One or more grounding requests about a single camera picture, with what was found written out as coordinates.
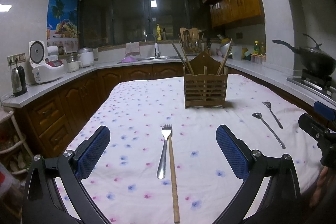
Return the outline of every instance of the electrical outlet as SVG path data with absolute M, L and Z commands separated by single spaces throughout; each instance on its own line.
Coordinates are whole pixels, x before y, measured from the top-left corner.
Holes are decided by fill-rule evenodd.
M 17 59 L 17 63 L 22 63 L 26 61 L 26 54 L 21 53 L 21 54 L 15 54 L 11 56 L 7 56 L 7 64 L 10 66 L 10 60 L 12 60 L 12 66 L 15 65 L 15 60 Z

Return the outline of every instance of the floral tablecloth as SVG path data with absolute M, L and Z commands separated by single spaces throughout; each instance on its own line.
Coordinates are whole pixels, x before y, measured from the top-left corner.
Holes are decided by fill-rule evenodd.
M 124 82 L 113 89 L 68 147 L 75 150 L 100 125 L 109 128 L 110 143 L 82 183 L 111 223 L 174 223 L 169 155 L 166 177 L 156 177 L 164 140 L 161 127 L 165 124 L 173 125 L 181 223 L 212 223 L 242 183 L 216 142 L 216 129 L 221 124 L 251 150 L 271 157 L 290 154 L 302 192 L 315 181 L 322 155 L 316 141 L 298 127 L 302 109 L 241 75 L 228 76 L 226 100 L 228 107 L 224 109 L 185 109 L 182 77 Z M 272 103 L 283 130 L 263 101 Z M 262 121 L 251 116 L 253 112 L 263 114 L 285 143 L 285 150 Z M 68 212 L 77 217 L 61 180 L 56 182 Z M 247 216 L 256 212 L 267 183 L 265 179 Z

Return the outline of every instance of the faucet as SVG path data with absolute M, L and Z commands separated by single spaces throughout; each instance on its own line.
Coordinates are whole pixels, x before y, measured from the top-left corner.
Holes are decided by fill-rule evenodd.
M 159 48 L 156 48 L 157 40 L 156 40 L 156 36 L 155 36 L 155 34 L 153 34 L 152 32 L 150 32 L 149 34 L 146 34 L 145 42 L 147 42 L 147 37 L 148 37 L 150 34 L 151 34 L 151 35 L 154 37 L 154 39 L 155 39 L 155 44 L 154 44 L 154 54 L 155 54 L 155 57 L 156 57 L 156 58 L 159 58 L 159 57 L 160 57 L 160 52 L 159 52 Z

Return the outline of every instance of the gas stove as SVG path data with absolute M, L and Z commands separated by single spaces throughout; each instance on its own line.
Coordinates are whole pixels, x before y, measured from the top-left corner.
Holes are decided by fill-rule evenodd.
M 288 77 L 287 81 L 309 90 L 336 106 L 336 89 L 331 86 L 331 77 L 319 77 L 303 69 L 301 77 Z

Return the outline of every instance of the window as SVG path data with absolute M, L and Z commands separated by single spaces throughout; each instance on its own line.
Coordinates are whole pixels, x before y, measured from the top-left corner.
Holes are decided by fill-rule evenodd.
M 206 28 L 207 14 L 209 7 L 202 0 L 82 0 L 80 44 L 101 47 L 144 41 L 146 34 L 156 35 L 157 24 L 166 30 L 167 39 L 178 39 L 180 27 Z

